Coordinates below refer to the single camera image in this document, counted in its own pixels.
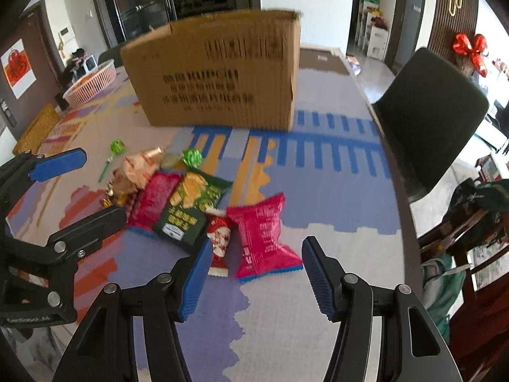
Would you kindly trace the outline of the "yellow woven tissue box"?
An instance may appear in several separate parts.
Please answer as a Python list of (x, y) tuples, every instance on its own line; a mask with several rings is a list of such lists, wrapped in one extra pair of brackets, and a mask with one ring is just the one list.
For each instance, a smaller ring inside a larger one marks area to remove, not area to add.
[(20, 140), (17, 141), (12, 149), (13, 155), (19, 155), (27, 151), (37, 153), (40, 145), (58, 122), (59, 114), (54, 106), (50, 103), (45, 105), (28, 125)]

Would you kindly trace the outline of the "pink snack packet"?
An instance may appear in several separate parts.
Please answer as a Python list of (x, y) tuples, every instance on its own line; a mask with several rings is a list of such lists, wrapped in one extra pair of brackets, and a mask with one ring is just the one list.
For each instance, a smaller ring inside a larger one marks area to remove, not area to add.
[(169, 197), (182, 179), (181, 173), (156, 172), (136, 198), (129, 214), (128, 228), (153, 235), (152, 226), (159, 221)]

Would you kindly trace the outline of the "red gold foil candy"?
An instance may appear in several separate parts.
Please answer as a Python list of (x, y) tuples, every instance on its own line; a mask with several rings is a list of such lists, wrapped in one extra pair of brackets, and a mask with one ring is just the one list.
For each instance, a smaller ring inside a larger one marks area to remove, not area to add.
[(104, 191), (102, 206), (103, 208), (108, 208), (110, 206), (117, 205), (117, 202), (118, 193), (117, 187), (115, 186), (115, 180), (110, 180)]

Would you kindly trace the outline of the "dark green chips packet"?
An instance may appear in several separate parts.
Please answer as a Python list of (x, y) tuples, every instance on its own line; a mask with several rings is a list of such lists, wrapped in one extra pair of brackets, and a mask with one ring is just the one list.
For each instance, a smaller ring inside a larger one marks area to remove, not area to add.
[(153, 225), (154, 232), (187, 253), (195, 253), (208, 224), (205, 211), (216, 208), (232, 185), (229, 180), (189, 169)]

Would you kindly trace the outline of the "brown cardboard box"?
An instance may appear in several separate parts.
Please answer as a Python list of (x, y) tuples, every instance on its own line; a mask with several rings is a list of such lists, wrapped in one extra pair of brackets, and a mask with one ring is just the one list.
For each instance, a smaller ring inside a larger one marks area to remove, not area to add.
[(300, 33), (298, 11), (212, 13), (130, 41), (122, 63), (154, 127), (289, 131)]

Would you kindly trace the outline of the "red white candy packet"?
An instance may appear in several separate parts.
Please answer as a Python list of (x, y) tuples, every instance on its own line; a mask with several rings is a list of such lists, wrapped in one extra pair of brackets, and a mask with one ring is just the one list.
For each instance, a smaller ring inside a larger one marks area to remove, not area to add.
[(212, 244), (213, 260), (208, 274), (214, 277), (227, 277), (229, 269), (225, 264), (225, 256), (229, 247), (235, 223), (227, 217), (226, 211), (209, 207), (205, 210), (209, 225), (206, 235)]

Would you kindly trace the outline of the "green lollipop with stick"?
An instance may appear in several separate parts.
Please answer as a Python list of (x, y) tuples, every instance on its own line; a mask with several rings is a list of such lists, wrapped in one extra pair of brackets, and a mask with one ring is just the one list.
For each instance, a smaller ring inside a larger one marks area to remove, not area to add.
[(109, 145), (109, 158), (106, 160), (103, 170), (101, 171), (101, 174), (98, 177), (98, 182), (101, 183), (106, 172), (109, 169), (110, 164), (113, 162), (116, 156), (119, 156), (125, 151), (125, 144), (120, 139), (115, 139), (111, 142)]

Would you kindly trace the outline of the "pale green candy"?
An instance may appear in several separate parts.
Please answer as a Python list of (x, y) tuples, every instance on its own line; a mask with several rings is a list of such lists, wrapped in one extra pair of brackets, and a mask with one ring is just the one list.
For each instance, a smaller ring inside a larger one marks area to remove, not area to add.
[(174, 168), (179, 162), (181, 162), (181, 157), (178, 154), (165, 154), (160, 159), (160, 169), (161, 170), (170, 170)]

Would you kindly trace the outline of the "white fruit basket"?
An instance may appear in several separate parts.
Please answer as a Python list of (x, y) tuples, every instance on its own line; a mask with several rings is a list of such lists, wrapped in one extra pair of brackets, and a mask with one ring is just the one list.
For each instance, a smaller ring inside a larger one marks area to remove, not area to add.
[(63, 94), (63, 99), (70, 107), (80, 106), (96, 97), (115, 80), (115, 77), (115, 61), (107, 60), (73, 84)]

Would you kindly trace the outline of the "dark chair at left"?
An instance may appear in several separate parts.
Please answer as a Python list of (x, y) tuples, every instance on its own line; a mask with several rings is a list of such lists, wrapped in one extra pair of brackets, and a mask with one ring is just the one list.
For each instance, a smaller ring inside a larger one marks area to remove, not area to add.
[(123, 65), (122, 56), (121, 56), (122, 45), (117, 45), (109, 48), (104, 51), (98, 57), (98, 64), (103, 64), (108, 60), (114, 61), (115, 67), (121, 67)]

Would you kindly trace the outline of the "green bag on chair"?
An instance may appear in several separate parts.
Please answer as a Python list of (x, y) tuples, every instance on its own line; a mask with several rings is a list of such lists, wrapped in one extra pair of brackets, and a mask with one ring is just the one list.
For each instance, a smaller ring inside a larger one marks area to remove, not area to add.
[(447, 253), (421, 264), (422, 303), (442, 333), (449, 328), (450, 308), (461, 293), (470, 268), (469, 263), (453, 265), (453, 258)]

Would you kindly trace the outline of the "purple Costa coffee packet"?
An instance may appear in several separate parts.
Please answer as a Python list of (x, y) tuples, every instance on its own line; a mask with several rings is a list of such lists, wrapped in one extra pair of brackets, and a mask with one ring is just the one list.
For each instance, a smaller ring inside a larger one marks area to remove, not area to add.
[(123, 192), (117, 196), (116, 204), (118, 206), (124, 207), (125, 209), (131, 209), (134, 203), (136, 202), (137, 197), (138, 197), (137, 190), (134, 190), (129, 193)]

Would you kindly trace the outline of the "magenta snack packet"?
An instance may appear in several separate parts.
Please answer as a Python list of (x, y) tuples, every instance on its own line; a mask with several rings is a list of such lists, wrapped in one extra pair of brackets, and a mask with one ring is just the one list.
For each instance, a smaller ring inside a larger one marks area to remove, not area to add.
[(235, 274), (239, 282), (303, 268), (302, 259), (280, 241), (285, 204), (285, 195), (280, 192), (256, 204), (226, 209), (241, 240), (241, 263)]

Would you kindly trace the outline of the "dark chair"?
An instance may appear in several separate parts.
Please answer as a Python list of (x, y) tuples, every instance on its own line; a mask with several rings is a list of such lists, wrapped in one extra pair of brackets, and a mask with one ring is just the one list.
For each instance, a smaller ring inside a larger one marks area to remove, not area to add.
[(453, 164), (487, 114), (488, 101), (451, 63), (421, 47), (372, 106), (414, 203)]
[(109, 48), (104, 51), (98, 57), (98, 64), (103, 64), (108, 60), (114, 61), (115, 67), (121, 67), (123, 65), (122, 56), (121, 56), (122, 45), (117, 45)]

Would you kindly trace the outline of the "gold tan snack bag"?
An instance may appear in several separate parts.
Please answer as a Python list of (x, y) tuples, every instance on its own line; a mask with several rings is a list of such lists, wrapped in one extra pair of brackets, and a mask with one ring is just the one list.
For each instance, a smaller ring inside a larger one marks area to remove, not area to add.
[(115, 194), (130, 194), (143, 190), (160, 167), (164, 150), (147, 149), (127, 156), (115, 172), (112, 190)]

